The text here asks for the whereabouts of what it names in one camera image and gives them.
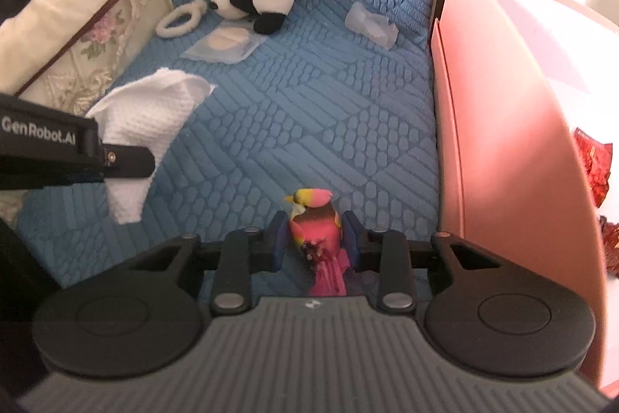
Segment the pink feather bird toy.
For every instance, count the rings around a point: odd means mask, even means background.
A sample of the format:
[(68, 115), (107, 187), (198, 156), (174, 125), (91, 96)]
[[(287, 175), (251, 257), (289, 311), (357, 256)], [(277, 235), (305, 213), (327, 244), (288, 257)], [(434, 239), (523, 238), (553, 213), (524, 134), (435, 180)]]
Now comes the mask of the pink feather bird toy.
[(333, 207), (333, 193), (304, 188), (284, 200), (292, 208), (289, 228), (293, 243), (314, 271), (310, 296), (346, 296), (344, 273), (351, 266), (342, 248), (342, 223)]

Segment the white textured cloth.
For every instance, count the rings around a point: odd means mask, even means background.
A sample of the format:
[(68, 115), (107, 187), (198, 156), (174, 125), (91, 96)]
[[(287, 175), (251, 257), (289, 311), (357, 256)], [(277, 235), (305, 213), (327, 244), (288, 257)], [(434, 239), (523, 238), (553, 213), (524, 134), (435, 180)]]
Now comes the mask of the white textured cloth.
[[(108, 92), (86, 113), (96, 120), (105, 144), (148, 148), (155, 171), (193, 111), (216, 89), (204, 77), (159, 68), (147, 77)], [(105, 182), (109, 212), (117, 224), (140, 222), (154, 178)]]

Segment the red foil snack packet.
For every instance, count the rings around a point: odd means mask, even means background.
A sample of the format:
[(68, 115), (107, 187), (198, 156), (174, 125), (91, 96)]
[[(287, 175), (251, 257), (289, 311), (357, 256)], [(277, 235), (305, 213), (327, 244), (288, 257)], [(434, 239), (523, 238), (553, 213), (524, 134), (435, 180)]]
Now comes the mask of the red foil snack packet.
[(610, 191), (613, 144), (598, 142), (580, 128), (575, 129), (573, 136), (595, 206), (600, 207)]

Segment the small red doll packet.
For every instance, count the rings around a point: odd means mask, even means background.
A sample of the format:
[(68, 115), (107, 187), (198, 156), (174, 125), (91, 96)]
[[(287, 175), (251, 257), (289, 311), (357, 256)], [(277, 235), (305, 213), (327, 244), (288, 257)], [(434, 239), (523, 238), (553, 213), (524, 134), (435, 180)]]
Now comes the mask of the small red doll packet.
[(619, 225), (599, 217), (606, 271), (614, 277), (619, 274)]

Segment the floral sofa cover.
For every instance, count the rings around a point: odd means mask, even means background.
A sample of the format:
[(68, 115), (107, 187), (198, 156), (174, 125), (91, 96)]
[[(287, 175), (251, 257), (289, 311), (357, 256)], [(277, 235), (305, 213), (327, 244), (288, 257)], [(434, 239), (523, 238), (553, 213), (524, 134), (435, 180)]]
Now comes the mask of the floral sofa cover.
[(85, 114), (144, 49), (159, 20), (171, 10), (171, 0), (118, 0), (19, 98)]

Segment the packaged beige powder puff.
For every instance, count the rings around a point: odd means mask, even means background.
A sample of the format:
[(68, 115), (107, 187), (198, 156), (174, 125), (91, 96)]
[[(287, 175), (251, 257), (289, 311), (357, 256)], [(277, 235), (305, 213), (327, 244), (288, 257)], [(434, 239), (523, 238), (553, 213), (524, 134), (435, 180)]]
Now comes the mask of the packaged beige powder puff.
[(268, 36), (257, 34), (248, 21), (224, 21), (187, 49), (181, 57), (206, 63), (236, 64), (244, 61)]

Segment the white fluffy hair scrunchie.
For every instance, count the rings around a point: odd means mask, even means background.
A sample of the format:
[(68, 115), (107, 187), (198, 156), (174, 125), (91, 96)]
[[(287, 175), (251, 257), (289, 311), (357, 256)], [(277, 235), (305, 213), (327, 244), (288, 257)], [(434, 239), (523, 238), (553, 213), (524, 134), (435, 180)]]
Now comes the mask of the white fluffy hair scrunchie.
[(155, 34), (163, 39), (172, 39), (190, 34), (199, 26), (206, 15), (208, 3), (205, 0), (193, 0), (177, 6), (160, 20), (155, 27)]

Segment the crumpled clear plastic wrapper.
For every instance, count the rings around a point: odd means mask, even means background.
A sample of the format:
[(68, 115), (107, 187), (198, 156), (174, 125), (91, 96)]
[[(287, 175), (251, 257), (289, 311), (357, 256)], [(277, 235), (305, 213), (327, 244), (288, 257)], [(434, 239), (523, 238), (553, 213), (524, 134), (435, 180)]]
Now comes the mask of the crumpled clear plastic wrapper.
[(384, 49), (392, 49), (399, 34), (395, 23), (385, 16), (370, 12), (361, 2), (351, 5), (344, 24), (354, 34), (361, 34)]

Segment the pink cardboard box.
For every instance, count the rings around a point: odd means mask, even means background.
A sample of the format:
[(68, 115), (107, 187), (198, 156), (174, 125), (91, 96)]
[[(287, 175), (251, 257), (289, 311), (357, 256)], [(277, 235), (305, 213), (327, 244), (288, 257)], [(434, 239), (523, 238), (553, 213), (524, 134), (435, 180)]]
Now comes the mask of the pink cardboard box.
[(573, 133), (618, 142), (617, 26), (574, 0), (445, 0), (431, 55), (439, 226), (585, 298), (581, 370), (615, 395), (618, 281)]

